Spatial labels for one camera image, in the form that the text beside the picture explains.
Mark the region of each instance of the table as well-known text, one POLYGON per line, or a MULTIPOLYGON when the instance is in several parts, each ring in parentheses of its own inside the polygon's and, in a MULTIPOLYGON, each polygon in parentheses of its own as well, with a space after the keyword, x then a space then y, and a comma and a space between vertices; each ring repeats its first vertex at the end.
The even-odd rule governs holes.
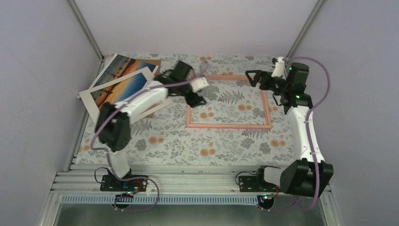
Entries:
MULTIPOLYGON (((182 60, 198 69, 209 62, 207 74, 244 75, 246 70, 272 71, 271 57, 124 54, 136 59, 161 59, 161 71, 182 60)), ((283 108, 267 92, 272 129, 188 129, 186 104, 173 97, 173 104, 132 125, 126 147, 130 164, 136 165, 289 165, 294 160, 291 128, 283 108)), ((94 123, 87 121, 75 164, 105 164, 104 151, 91 150, 94 123)))

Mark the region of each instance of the gray wall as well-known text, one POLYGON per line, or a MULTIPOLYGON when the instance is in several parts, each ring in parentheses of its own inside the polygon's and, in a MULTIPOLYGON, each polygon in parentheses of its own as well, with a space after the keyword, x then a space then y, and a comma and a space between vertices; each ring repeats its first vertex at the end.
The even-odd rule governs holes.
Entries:
POLYGON ((36 225, 84 112, 98 60, 65 0, 0 7, 0 219, 36 225))
MULTIPOLYGON (((330 96, 314 123, 348 226, 399 221, 398 11, 397 0, 327 0, 295 54, 318 59, 331 73, 330 96)), ((320 100, 326 79, 317 65, 308 83, 320 100)))
POLYGON ((317 2, 75 1, 104 54, 180 53, 245 56, 287 54, 317 2))

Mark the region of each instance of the black mounting plate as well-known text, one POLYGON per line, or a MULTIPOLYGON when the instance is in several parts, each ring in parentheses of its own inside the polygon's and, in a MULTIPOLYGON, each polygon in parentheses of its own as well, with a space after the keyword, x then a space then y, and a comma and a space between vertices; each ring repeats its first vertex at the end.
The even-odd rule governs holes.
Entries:
MULTIPOLYGON (((134 177, 147 177, 145 175, 132 175, 134 177)), ((135 179, 126 182, 115 181, 115 177, 110 175, 103 175, 101 180, 100 191, 102 192, 130 192, 137 189, 137 183, 135 181, 140 181, 142 184, 145 182, 139 192, 145 192, 147 189, 147 179, 135 179)))
POLYGON ((239 176, 238 182, 240 192, 276 192, 275 185, 270 183, 262 189, 256 182, 256 176, 239 176))

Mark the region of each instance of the gray flower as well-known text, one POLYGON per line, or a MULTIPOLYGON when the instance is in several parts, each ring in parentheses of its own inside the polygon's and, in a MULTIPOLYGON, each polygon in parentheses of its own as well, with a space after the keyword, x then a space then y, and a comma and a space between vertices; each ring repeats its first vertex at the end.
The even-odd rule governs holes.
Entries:
POLYGON ((214 101, 217 99, 216 93, 219 93, 219 87, 208 86, 204 88, 200 94, 205 98, 205 100, 214 101))
POLYGON ((254 108, 252 110, 252 114, 254 114, 254 116, 256 116, 256 117, 261 117, 264 119, 264 112, 258 107, 254 108))
POLYGON ((270 146, 267 142, 261 143, 259 150, 264 154, 270 154, 270 146))
POLYGON ((236 81, 236 86, 238 87, 243 87, 243 86, 249 86, 249 81, 236 81))
POLYGON ((255 143, 255 141, 247 137, 244 140, 241 140, 240 146, 249 149, 253 143, 255 143))
POLYGON ((136 142, 135 147, 138 149, 138 151, 142 152, 147 148, 147 144, 144 139, 141 139, 136 142))

